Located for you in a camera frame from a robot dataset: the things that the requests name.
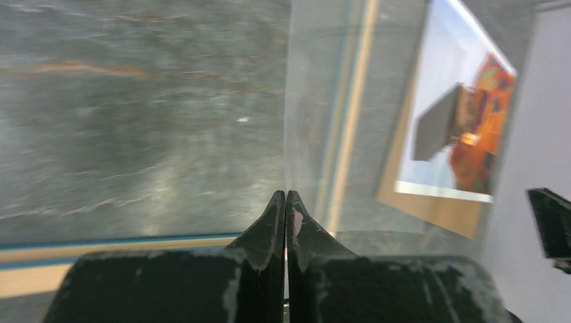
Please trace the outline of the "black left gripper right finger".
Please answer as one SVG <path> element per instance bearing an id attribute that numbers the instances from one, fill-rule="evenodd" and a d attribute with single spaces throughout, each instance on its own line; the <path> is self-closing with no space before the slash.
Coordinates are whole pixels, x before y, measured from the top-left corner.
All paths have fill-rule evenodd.
<path id="1" fill-rule="evenodd" d="M 491 276 L 462 256 L 360 256 L 286 199 L 292 322 L 511 322 Z"/>

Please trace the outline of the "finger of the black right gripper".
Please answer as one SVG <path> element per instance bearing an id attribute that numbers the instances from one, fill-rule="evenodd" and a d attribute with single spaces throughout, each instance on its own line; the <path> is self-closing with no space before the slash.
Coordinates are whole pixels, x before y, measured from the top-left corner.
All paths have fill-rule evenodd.
<path id="1" fill-rule="evenodd" d="M 526 192 L 544 256 L 554 268 L 570 273 L 570 201 L 548 188 Z"/>

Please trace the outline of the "hot air balloon photo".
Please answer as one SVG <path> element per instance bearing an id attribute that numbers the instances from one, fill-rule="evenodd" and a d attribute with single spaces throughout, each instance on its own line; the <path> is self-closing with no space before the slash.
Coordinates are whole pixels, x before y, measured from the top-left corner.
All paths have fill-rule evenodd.
<path id="1" fill-rule="evenodd" d="M 462 1 L 430 1 L 399 193 L 490 203 L 516 69 Z"/>

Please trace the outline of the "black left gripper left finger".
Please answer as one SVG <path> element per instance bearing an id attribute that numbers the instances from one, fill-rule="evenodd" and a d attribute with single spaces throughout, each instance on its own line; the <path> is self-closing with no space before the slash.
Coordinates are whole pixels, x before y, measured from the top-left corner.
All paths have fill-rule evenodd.
<path id="1" fill-rule="evenodd" d="M 221 250 L 93 252 L 68 270 L 45 322 L 281 322 L 284 192 Z"/>

